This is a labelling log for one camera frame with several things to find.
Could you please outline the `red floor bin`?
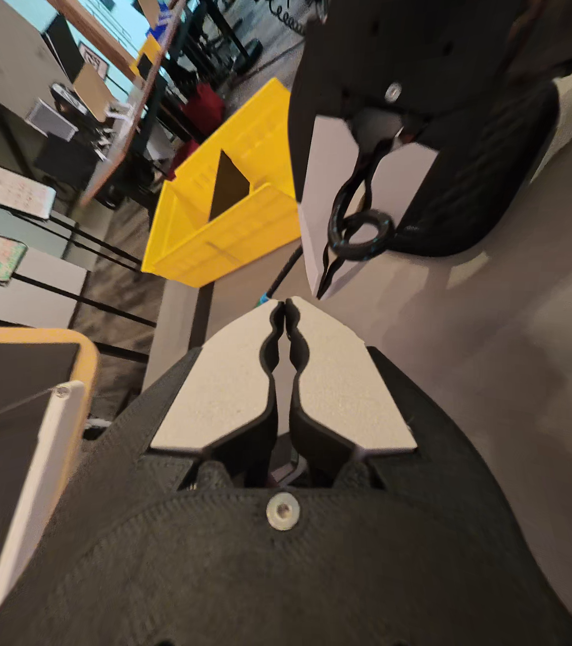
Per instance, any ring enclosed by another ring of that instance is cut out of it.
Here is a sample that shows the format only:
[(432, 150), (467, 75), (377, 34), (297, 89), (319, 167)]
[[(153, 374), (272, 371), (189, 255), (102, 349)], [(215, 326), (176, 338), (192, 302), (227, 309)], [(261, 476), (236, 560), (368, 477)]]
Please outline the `red floor bin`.
[(171, 161), (166, 177), (167, 181), (173, 181), (175, 179), (178, 167), (181, 166), (196, 150), (198, 150), (199, 146), (200, 144), (194, 140), (189, 140), (182, 144)]

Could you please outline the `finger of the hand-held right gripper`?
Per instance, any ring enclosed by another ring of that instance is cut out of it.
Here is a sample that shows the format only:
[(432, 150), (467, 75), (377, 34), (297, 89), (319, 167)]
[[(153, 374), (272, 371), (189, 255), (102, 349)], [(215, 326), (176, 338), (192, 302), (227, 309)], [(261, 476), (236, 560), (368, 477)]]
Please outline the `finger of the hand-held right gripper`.
[(366, 265), (366, 262), (345, 261), (334, 273), (330, 286), (318, 295), (322, 279), (330, 271), (323, 262), (330, 213), (337, 193), (354, 171), (358, 152), (359, 147), (342, 119), (315, 118), (298, 215), (306, 277), (312, 296), (317, 300), (328, 300)]
[(387, 250), (437, 152), (418, 143), (377, 144), (358, 160), (330, 216), (330, 281), (345, 261), (368, 262)]

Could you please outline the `wooden desk with black legs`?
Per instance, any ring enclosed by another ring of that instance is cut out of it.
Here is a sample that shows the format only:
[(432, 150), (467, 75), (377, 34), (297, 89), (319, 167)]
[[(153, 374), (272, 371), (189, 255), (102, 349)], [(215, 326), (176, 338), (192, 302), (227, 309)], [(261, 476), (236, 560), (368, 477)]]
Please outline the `wooden desk with black legs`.
[(107, 115), (112, 116), (115, 120), (113, 138), (106, 158), (96, 165), (95, 171), (82, 193), (79, 203), (83, 207), (95, 199), (102, 189), (116, 184), (125, 168), (127, 157), (131, 152), (136, 135), (141, 133), (141, 122), (146, 103), (154, 89), (162, 61), (167, 56), (169, 45), (178, 28), (182, 25), (181, 16), (185, 10), (186, 2), (172, 1), (168, 7), (169, 13), (164, 34), (161, 41), (156, 47), (152, 47), (150, 54), (148, 54), (153, 64), (147, 78), (134, 77), (134, 86), (128, 95), (127, 101), (125, 103), (116, 102), (114, 104), (115, 110), (107, 111)]

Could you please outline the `red chair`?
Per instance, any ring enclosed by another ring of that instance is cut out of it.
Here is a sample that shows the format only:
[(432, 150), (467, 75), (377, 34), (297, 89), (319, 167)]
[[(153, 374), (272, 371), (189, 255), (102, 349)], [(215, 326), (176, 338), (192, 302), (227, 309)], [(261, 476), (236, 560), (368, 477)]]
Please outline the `red chair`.
[(183, 107), (183, 113), (204, 138), (208, 138), (224, 122), (225, 102), (208, 83), (199, 83)]

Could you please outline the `black bin divider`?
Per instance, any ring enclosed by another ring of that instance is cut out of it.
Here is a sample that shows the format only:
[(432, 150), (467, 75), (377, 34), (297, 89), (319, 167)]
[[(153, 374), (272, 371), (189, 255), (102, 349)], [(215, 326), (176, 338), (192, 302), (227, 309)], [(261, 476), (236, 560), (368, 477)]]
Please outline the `black bin divider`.
[(250, 193), (250, 182), (235, 166), (232, 159), (221, 151), (217, 167), (216, 182), (212, 195), (208, 221), (224, 214)]

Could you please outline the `whiteboard on stand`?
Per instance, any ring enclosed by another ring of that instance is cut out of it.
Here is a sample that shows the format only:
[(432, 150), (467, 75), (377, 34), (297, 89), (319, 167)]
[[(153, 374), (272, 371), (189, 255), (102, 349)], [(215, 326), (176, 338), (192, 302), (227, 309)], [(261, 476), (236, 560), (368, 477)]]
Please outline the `whiteboard on stand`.
[(0, 207), (49, 220), (55, 199), (55, 189), (0, 167)]

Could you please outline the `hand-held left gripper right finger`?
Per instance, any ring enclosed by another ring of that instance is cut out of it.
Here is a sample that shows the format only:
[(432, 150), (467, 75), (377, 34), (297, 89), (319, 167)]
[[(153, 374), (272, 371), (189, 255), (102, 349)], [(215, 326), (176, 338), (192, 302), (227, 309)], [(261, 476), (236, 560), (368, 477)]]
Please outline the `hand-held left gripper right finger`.
[(407, 423), (366, 343), (299, 296), (289, 299), (290, 432), (309, 462), (413, 452)]

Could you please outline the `yellow plastic bin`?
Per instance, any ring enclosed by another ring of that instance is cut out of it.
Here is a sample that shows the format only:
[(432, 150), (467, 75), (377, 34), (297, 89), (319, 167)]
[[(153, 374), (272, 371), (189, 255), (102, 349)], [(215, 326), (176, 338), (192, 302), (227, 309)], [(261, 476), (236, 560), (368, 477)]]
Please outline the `yellow plastic bin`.
[[(164, 182), (142, 270), (200, 288), (297, 240), (290, 91), (272, 78)], [(209, 219), (221, 153), (249, 194)]]

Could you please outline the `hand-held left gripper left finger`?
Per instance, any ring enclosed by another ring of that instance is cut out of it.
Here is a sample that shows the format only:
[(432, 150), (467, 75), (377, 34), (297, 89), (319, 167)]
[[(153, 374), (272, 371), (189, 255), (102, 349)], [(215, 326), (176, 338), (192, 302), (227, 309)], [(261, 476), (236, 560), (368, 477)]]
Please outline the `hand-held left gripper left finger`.
[(275, 409), (279, 303), (269, 300), (208, 339), (150, 448), (205, 455)]

